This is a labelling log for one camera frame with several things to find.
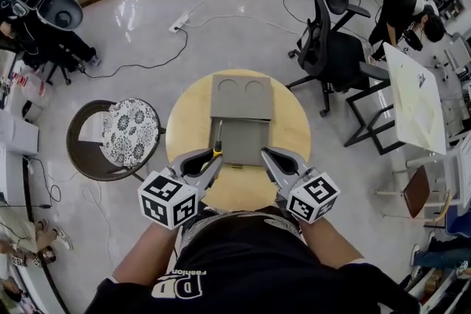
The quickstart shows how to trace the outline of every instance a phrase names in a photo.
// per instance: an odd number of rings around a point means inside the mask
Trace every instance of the wicker chair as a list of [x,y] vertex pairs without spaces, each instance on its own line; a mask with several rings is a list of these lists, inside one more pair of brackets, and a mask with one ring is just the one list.
[[116,181],[133,175],[143,182],[144,180],[137,175],[136,172],[149,161],[149,158],[154,154],[159,144],[160,135],[166,132],[164,128],[160,127],[160,119],[158,117],[159,134],[157,142],[147,157],[133,168],[112,164],[102,152],[102,143],[79,140],[80,130],[83,124],[93,114],[107,112],[110,106],[114,104],[115,102],[105,100],[92,101],[77,112],[67,130],[66,145],[68,156],[72,164],[81,174],[95,181]]

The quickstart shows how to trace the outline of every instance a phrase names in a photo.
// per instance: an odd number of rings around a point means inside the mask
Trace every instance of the black hair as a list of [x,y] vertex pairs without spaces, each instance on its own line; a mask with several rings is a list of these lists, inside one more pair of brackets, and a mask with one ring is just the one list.
[[424,33],[431,42],[440,41],[445,35],[445,27],[440,17],[431,13],[424,25]]
[[5,293],[7,296],[14,302],[20,302],[21,301],[21,292],[20,293],[13,293],[11,290],[4,289]]

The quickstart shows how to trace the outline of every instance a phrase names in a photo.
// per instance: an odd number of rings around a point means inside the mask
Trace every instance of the round wooden table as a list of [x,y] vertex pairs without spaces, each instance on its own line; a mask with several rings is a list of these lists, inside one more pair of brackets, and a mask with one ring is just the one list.
[[[259,72],[235,69],[214,74],[262,76]],[[179,154],[209,147],[210,104],[213,75],[208,75],[183,92],[171,111],[166,132],[169,161]],[[273,119],[270,146],[299,153],[306,161],[311,153],[311,130],[301,104],[286,87],[272,78]],[[219,178],[203,202],[221,210],[258,210],[273,204],[276,187],[258,166],[234,168],[224,164]]]

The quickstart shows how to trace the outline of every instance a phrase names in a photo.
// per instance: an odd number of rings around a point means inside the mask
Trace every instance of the screwdriver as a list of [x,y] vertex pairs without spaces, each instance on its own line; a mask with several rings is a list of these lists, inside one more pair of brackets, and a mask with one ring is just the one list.
[[221,128],[222,121],[219,122],[218,137],[216,139],[216,143],[214,144],[213,157],[218,157],[222,154]]

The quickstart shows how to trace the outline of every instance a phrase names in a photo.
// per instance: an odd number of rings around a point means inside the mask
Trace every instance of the black office chair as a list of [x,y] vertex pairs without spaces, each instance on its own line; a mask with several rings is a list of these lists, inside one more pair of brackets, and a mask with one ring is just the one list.
[[304,35],[297,41],[298,50],[288,53],[292,58],[298,56],[297,62],[309,76],[286,85],[288,89],[299,84],[319,80],[322,83],[325,109],[320,111],[322,117],[330,112],[329,95],[335,92],[346,92],[350,88],[369,89],[369,78],[385,80],[388,72],[382,68],[366,64],[361,41],[357,37],[341,33],[338,30],[354,15],[371,17],[364,8],[349,4],[348,0],[325,0],[329,10],[335,15],[345,15],[331,29],[330,16],[324,0],[315,0],[316,18],[308,19]]

